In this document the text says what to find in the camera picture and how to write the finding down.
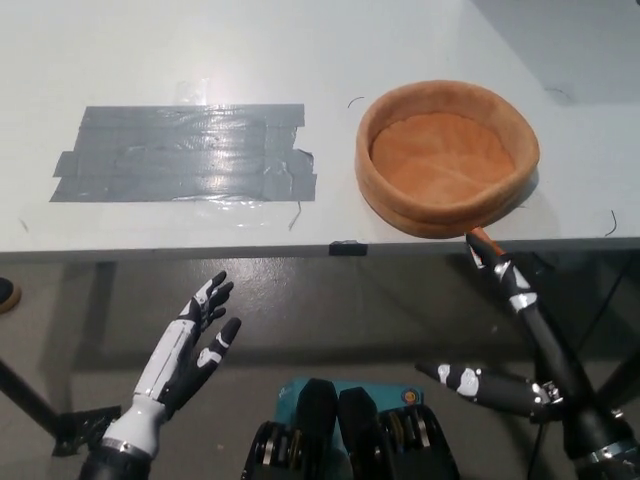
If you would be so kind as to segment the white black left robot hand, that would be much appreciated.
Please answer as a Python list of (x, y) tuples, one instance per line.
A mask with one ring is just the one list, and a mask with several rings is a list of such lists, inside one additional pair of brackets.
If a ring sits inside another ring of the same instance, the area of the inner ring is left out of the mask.
[(226, 313), (233, 283), (219, 272), (190, 298), (156, 344), (134, 388), (131, 407), (105, 431), (100, 445), (154, 459), (160, 429), (201, 389), (221, 364), (242, 322), (229, 319), (204, 348), (201, 335)]

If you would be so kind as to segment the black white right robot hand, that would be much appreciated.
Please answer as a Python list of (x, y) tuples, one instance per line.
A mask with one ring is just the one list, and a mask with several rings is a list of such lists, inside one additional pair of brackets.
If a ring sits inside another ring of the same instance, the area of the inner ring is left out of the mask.
[(416, 370), (469, 403), (534, 423), (560, 421), (564, 449), (578, 465), (639, 454), (628, 423), (596, 396), (586, 372), (540, 296), (508, 255), (482, 229), (465, 234), (475, 268), (498, 289), (532, 347), (542, 378), (531, 380), (488, 368), (421, 361)]

